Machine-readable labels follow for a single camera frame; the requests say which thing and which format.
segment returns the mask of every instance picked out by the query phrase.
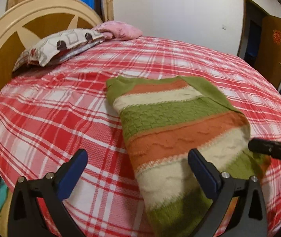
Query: checkered bedspread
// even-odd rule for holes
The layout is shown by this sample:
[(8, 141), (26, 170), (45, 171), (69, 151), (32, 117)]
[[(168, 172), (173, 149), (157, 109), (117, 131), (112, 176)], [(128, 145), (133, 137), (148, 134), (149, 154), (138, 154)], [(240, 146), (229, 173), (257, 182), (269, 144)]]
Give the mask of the checkered bedspread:
[[(281, 141), (274, 87), (240, 58), (197, 45), (151, 37), (104, 42), (55, 68), (16, 77), (0, 92), (0, 175), (13, 191), (20, 175), (42, 178), (86, 149), (88, 165), (64, 201), (86, 236), (153, 236), (119, 116), (105, 97), (105, 81), (118, 75), (205, 77), (247, 116), (252, 137)], [(281, 163), (272, 160), (262, 184), (272, 235), (281, 224)]]

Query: silver bolt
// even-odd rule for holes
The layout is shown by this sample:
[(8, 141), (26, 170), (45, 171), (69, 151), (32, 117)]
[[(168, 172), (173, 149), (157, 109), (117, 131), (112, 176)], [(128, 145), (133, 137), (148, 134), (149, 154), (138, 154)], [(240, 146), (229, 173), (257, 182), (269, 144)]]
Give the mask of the silver bolt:
[(251, 180), (256, 183), (256, 182), (258, 181), (258, 178), (257, 178), (255, 175), (253, 175), (253, 176), (251, 177)]
[(225, 179), (228, 179), (230, 177), (230, 174), (227, 172), (222, 172), (221, 176)]
[(54, 177), (54, 173), (53, 173), (53, 172), (47, 173), (47, 174), (45, 175), (45, 178), (46, 178), (46, 179), (52, 179), (53, 177)]
[(24, 177), (24, 176), (20, 176), (20, 177), (18, 178), (18, 183), (23, 183), (24, 180), (25, 180), (25, 177)]

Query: knitted sweater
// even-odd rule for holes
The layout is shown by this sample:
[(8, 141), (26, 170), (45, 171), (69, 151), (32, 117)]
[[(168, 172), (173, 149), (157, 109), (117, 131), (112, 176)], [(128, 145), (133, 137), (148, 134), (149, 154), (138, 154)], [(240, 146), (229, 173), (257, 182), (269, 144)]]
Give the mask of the knitted sweater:
[(188, 165), (190, 149), (233, 177), (263, 177), (269, 161), (247, 149), (247, 118), (204, 78), (117, 77), (107, 88), (156, 236), (188, 236), (211, 205)]

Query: door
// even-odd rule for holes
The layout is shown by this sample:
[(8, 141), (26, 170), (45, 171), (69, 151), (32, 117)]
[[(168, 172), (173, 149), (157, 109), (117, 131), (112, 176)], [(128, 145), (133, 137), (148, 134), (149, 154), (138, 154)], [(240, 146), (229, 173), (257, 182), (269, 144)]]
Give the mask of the door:
[(262, 20), (261, 42), (253, 66), (276, 89), (281, 82), (281, 18), (266, 16)]

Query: curved headboard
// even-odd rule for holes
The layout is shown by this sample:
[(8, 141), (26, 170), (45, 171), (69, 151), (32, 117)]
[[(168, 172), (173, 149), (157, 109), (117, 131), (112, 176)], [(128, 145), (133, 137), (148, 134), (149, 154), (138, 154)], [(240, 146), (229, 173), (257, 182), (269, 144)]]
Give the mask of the curved headboard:
[(56, 32), (93, 28), (102, 23), (97, 13), (79, 0), (26, 0), (0, 18), (0, 90), (25, 48)]

